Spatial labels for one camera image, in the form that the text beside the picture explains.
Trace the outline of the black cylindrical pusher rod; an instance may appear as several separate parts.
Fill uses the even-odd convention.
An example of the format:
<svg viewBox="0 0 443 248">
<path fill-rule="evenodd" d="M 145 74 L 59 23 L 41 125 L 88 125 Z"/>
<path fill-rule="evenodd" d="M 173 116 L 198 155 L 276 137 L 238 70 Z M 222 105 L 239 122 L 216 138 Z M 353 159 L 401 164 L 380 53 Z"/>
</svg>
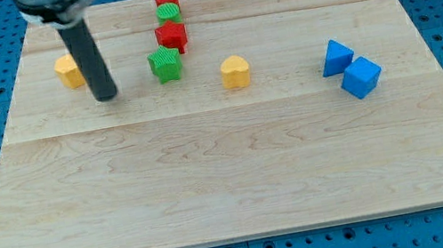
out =
<svg viewBox="0 0 443 248">
<path fill-rule="evenodd" d="M 98 102 L 114 99 L 118 94 L 117 86 L 85 21 L 79 20 L 72 27 L 58 29 L 57 32 L 80 69 L 93 97 Z"/>
</svg>

